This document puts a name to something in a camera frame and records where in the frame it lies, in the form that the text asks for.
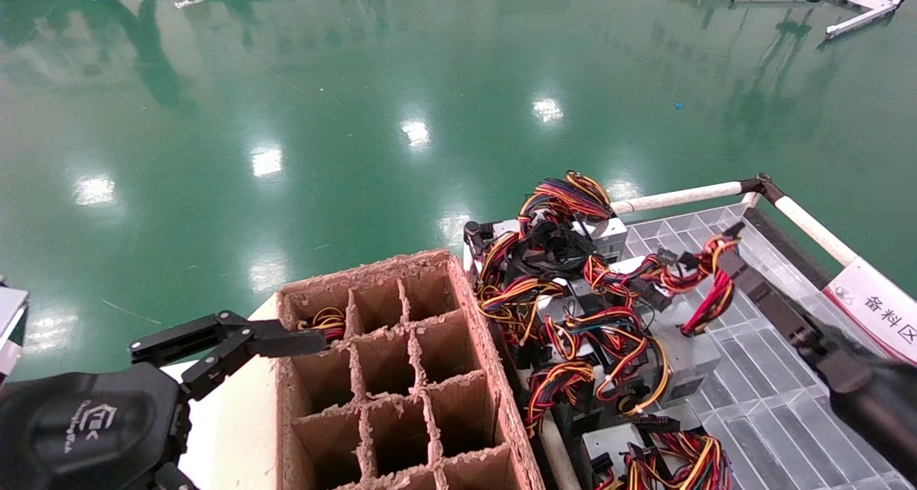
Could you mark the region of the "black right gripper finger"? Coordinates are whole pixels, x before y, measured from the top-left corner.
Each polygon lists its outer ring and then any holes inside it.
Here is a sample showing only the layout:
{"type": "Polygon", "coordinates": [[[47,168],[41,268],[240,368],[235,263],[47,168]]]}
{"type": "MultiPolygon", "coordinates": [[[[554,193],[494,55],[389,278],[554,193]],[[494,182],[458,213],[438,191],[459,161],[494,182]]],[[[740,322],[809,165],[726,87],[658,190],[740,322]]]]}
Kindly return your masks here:
{"type": "Polygon", "coordinates": [[[769,320],[786,341],[830,341],[815,317],[765,275],[748,264],[737,252],[731,253],[731,281],[769,320]]]}
{"type": "Polygon", "coordinates": [[[817,357],[817,326],[802,304],[767,280],[737,253],[721,254],[719,268],[800,357],[817,357]]]}

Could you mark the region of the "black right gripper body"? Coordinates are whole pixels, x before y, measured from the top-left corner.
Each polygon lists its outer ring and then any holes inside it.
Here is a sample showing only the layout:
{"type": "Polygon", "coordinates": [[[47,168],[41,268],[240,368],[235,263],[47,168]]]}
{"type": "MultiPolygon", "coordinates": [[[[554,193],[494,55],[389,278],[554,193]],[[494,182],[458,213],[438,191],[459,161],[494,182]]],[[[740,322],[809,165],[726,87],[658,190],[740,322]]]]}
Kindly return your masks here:
{"type": "Polygon", "coordinates": [[[835,415],[908,483],[916,483],[915,365],[868,354],[843,334],[817,334],[810,365],[835,415]]]}

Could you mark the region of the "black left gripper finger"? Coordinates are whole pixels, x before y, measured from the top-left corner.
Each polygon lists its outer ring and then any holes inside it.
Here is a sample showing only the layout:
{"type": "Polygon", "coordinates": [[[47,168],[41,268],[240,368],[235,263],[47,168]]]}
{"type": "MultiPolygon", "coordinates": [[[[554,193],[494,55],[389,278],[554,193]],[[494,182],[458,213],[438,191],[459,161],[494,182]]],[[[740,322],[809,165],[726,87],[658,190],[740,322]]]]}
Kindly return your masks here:
{"type": "Polygon", "coordinates": [[[187,399],[203,400],[213,389],[256,358],[289,358],[324,352],[318,330],[286,330],[279,320],[257,320],[220,311],[135,340],[131,362],[158,368],[197,354],[202,359],[184,370],[181,386],[187,399]]]}
{"type": "Polygon", "coordinates": [[[180,470],[177,464],[165,463],[152,474],[155,489],[197,490],[196,484],[180,470]]]}

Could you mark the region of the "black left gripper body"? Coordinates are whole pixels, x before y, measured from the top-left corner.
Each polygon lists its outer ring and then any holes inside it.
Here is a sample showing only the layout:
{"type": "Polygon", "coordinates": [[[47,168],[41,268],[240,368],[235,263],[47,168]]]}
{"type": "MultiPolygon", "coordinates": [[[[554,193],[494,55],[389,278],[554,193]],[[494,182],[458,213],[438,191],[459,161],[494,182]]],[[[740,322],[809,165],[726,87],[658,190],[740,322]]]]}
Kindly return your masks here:
{"type": "Polygon", "coordinates": [[[180,383],[147,363],[2,389],[4,489],[157,489],[186,435],[180,383]]]}

